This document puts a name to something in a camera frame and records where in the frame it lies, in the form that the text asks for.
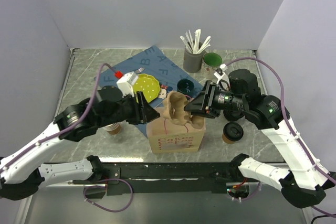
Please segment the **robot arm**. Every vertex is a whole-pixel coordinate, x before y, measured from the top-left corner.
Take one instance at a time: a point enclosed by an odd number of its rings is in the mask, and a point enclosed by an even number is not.
[[[206,118],[218,117],[221,110],[241,112],[273,142],[290,169],[276,168],[244,154],[234,158],[231,164],[239,169],[242,176],[257,179],[281,190],[284,197],[296,207],[320,203],[326,196],[324,190],[334,184],[315,169],[318,165],[325,173],[329,173],[312,155],[286,110],[287,119],[297,136],[291,134],[282,116],[280,100],[273,95],[262,95],[256,76],[246,69],[231,72],[229,83],[230,91],[221,91],[216,84],[207,81],[202,91],[184,110]],[[314,165],[298,138],[312,155]]]
[[[84,137],[94,135],[98,128],[122,121],[145,124],[160,116],[147,103],[142,92],[122,92],[113,86],[97,92],[92,108],[73,130],[60,131],[75,124],[84,113],[89,99],[67,107],[54,122],[34,140],[11,156],[0,160],[0,197],[19,200],[35,193],[39,188],[69,181],[97,181],[102,175],[98,157],[90,156],[78,162],[43,164],[57,152],[76,145]],[[43,141],[48,136],[56,137]]]

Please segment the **utensil holder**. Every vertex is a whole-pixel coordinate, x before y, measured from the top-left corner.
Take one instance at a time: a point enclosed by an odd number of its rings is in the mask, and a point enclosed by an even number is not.
[[[183,55],[183,69],[188,73],[196,73],[201,69],[202,60],[206,51],[201,52],[200,54],[192,54],[186,48],[184,48]]]

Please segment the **white plastic fork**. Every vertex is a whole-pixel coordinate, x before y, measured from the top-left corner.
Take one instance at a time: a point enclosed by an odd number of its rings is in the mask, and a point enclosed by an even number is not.
[[[202,46],[200,47],[200,49],[197,51],[197,54],[200,54],[201,51],[203,51],[204,48],[207,47],[207,45],[210,43],[211,40],[211,36],[208,36],[205,41],[203,42]]]
[[[195,31],[195,44],[193,48],[193,53],[196,54],[199,49],[199,43],[200,43],[200,37],[201,37],[201,30],[198,29]]]
[[[188,44],[190,45],[190,48],[194,48],[194,43],[191,43],[192,38],[190,39],[188,32],[185,33],[185,36],[188,40]]]
[[[206,46],[203,49],[202,48],[199,49],[199,51],[197,52],[197,54],[200,54],[201,52],[203,52],[205,50],[205,48],[207,48],[209,46],[211,46],[209,43],[206,44]]]
[[[134,71],[135,73],[141,73],[143,70],[145,70],[144,68],[139,68],[136,71]]]
[[[191,48],[194,48],[194,39],[193,39],[193,36],[191,36],[190,30],[189,30],[189,38],[190,38]]]
[[[188,42],[185,40],[185,38],[183,36],[180,36],[181,40],[183,41],[185,48],[192,54],[193,51],[191,49],[191,47],[189,46]]]

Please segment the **fork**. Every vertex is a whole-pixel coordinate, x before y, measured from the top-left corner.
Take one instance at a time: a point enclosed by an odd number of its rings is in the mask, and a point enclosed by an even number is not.
[[[143,70],[145,70],[144,68],[139,68],[139,69],[136,69],[134,70],[135,73],[141,73]]]

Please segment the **gray countertop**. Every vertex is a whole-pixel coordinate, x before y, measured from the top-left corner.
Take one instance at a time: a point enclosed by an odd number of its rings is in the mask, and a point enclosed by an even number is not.
[[[69,78],[65,81],[59,112],[91,96],[93,78],[102,63],[107,62],[113,66],[141,51],[143,49],[76,49]],[[183,49],[162,51],[182,68]],[[240,57],[253,57],[250,50],[212,51],[221,55],[224,63]],[[239,61],[229,66],[228,72],[239,68],[246,68],[254,73],[264,92],[261,76],[254,61]],[[200,73],[193,73],[191,76],[200,84],[206,81]],[[103,129],[98,129],[96,135],[84,138],[76,147],[54,155],[51,162],[73,162],[89,155],[98,155],[104,162],[229,162],[240,153],[248,154],[261,162],[283,162],[271,141],[245,119],[237,121],[244,128],[244,137],[232,145],[224,143],[223,126],[227,122],[223,115],[217,119],[206,119],[206,132],[198,152],[164,154],[153,154],[148,139],[134,125],[122,122],[122,131],[118,135],[109,135]]]

